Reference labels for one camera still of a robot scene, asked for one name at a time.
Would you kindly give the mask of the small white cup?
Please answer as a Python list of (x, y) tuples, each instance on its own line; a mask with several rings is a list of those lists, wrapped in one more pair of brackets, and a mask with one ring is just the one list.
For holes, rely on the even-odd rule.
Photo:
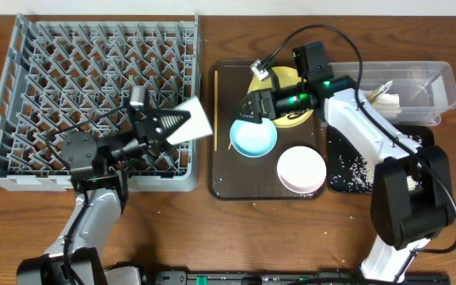
[(213, 135), (207, 114), (203, 110), (198, 97), (191, 97), (177, 107), (174, 107), (173, 110), (188, 111), (191, 117), (167, 138), (168, 143), (177, 145)]

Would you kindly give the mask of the white bowl with food residue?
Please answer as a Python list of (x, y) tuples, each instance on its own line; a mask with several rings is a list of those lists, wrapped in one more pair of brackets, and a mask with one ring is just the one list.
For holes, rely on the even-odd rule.
[(316, 150), (293, 146), (280, 155), (276, 172), (285, 188), (298, 194), (309, 194), (325, 183), (327, 169), (323, 157)]

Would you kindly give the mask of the green orange snack wrapper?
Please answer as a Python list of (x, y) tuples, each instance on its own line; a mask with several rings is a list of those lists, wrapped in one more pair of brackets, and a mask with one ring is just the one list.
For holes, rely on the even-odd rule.
[(393, 81), (389, 80), (388, 82), (380, 85), (377, 89), (369, 92), (368, 95), (366, 95), (367, 100), (370, 103), (374, 103), (381, 95), (386, 93), (392, 86)]

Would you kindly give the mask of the white napkin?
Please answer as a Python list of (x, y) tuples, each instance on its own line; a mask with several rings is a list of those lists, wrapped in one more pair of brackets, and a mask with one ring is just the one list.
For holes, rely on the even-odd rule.
[(379, 95), (371, 105), (387, 120), (396, 119), (401, 113), (398, 94), (384, 93)]

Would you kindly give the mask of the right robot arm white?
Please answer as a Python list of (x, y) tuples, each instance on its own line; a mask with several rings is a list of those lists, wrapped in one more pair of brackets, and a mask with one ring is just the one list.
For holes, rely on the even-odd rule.
[(237, 117), (259, 124), (316, 109), (374, 169), (370, 217), (377, 237), (360, 267), (364, 283), (404, 281), (416, 255), (430, 253), (428, 242), (456, 224), (446, 153), (399, 132), (347, 75), (252, 91), (241, 99)]

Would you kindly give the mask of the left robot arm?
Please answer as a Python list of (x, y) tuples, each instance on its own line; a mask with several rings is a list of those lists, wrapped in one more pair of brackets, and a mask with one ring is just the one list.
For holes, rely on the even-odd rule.
[(23, 260), (19, 284), (145, 284), (143, 269), (118, 264), (103, 269), (99, 257), (108, 234), (122, 215), (129, 193), (127, 173), (110, 172), (112, 165), (143, 154), (170, 150), (167, 138), (191, 117), (190, 112), (151, 109), (137, 119), (127, 108), (130, 131), (96, 138), (77, 123), (65, 129), (63, 147), (49, 150), (69, 170), (76, 194), (74, 211), (57, 240), (42, 256)]

